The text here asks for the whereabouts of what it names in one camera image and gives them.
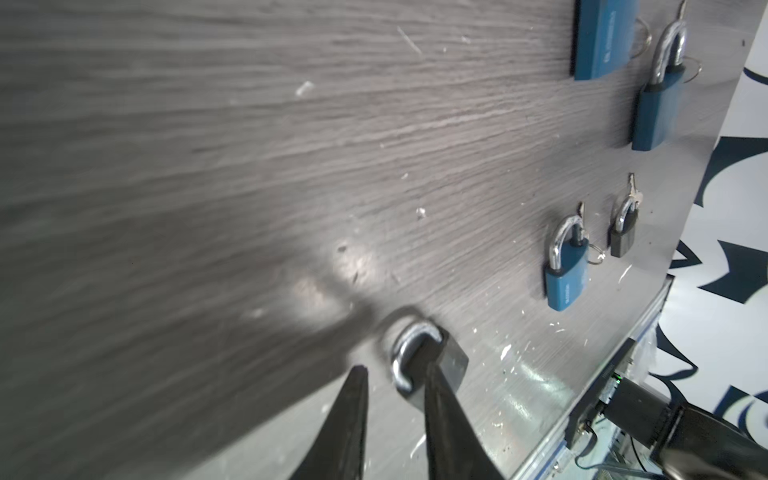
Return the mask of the blue padlock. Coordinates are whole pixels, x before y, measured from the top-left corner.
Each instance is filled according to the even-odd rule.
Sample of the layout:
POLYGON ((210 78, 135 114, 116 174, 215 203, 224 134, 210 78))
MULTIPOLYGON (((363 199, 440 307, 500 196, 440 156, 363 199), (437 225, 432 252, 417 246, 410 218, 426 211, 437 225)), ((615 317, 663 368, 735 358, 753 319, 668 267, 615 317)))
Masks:
POLYGON ((656 43, 649 79, 637 99, 631 143, 634 151, 651 151, 665 141, 675 126, 682 86, 703 69, 700 60, 685 54, 687 4, 680 2, 676 18, 656 43))
POLYGON ((604 77, 643 55, 653 36, 638 16, 638 2, 576 2, 572 75, 575 81, 604 77))
POLYGON ((564 217, 547 245, 545 290, 548 306, 566 310, 583 293, 589 282, 588 266, 600 265, 604 251, 592 244, 585 226, 585 203, 576 213, 564 217))

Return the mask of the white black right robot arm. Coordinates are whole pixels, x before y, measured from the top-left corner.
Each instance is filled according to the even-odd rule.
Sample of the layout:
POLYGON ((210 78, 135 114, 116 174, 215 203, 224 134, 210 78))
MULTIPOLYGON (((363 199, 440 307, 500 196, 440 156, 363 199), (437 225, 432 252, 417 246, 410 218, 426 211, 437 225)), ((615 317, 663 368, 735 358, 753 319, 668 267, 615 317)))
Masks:
POLYGON ((602 414, 650 449, 667 479, 765 479, 767 450, 728 422, 622 380, 602 414))

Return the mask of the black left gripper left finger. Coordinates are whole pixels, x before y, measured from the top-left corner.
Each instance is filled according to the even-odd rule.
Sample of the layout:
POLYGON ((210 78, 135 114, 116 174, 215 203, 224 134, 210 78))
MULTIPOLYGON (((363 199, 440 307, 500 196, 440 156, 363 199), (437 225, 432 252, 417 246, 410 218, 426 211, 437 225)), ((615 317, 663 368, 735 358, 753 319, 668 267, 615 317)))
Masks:
POLYGON ((368 369, 355 365, 291 479, 362 479, 368 409, 368 369))

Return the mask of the black padlock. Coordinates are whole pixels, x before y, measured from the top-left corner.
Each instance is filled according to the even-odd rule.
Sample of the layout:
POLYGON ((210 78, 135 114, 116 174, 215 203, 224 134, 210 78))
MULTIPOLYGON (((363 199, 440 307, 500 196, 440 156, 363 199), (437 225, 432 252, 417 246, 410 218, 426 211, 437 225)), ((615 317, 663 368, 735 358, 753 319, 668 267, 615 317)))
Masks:
POLYGON ((395 339, 390 363, 398 393, 423 411, 428 367, 436 366, 456 393, 465 378, 469 358, 446 329, 429 319, 415 318, 395 339))
POLYGON ((628 194, 616 210, 609 230, 610 253, 613 257, 623 257, 634 245, 642 200, 643 196, 637 189, 636 176, 634 173, 630 173, 628 175, 628 194))

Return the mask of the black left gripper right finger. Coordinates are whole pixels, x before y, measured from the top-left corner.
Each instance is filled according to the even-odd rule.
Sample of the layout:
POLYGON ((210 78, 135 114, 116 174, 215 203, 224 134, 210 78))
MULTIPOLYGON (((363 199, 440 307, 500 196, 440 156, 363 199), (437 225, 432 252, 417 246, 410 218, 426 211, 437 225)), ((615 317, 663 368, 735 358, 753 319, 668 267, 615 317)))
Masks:
POLYGON ((424 417, 430 479, 503 479, 436 364, 426 370, 424 417))

